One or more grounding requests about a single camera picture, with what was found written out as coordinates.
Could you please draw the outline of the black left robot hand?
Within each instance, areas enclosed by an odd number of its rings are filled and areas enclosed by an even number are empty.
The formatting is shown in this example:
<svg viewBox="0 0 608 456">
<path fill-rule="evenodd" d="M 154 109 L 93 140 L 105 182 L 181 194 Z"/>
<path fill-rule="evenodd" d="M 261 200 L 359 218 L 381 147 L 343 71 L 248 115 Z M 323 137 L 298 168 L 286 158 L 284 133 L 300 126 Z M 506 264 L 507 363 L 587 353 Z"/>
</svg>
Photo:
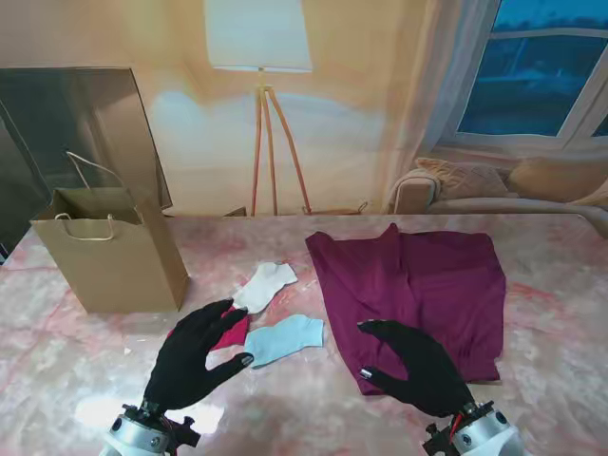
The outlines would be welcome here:
<svg viewBox="0 0 608 456">
<path fill-rule="evenodd" d="M 248 316 L 232 310 L 231 299 L 210 303 L 180 320 L 165 339 L 143 393 L 142 407 L 151 414 L 193 406 L 254 361 L 248 352 L 206 368 L 209 352 L 222 336 Z"/>
</svg>

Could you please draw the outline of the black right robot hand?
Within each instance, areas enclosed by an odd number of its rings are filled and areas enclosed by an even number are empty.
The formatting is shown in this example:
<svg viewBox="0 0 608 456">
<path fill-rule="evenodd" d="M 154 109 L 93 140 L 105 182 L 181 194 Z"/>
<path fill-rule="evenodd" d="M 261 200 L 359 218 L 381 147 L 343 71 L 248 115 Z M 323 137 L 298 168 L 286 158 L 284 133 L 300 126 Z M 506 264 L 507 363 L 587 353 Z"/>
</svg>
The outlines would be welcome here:
<svg viewBox="0 0 608 456">
<path fill-rule="evenodd" d="M 458 414 L 474 402 L 447 351 L 430 335 L 394 320 L 369 320 L 358 329 L 388 344 L 406 368 L 406 380 L 372 366 L 360 370 L 363 379 L 385 394 L 439 418 Z"/>
</svg>

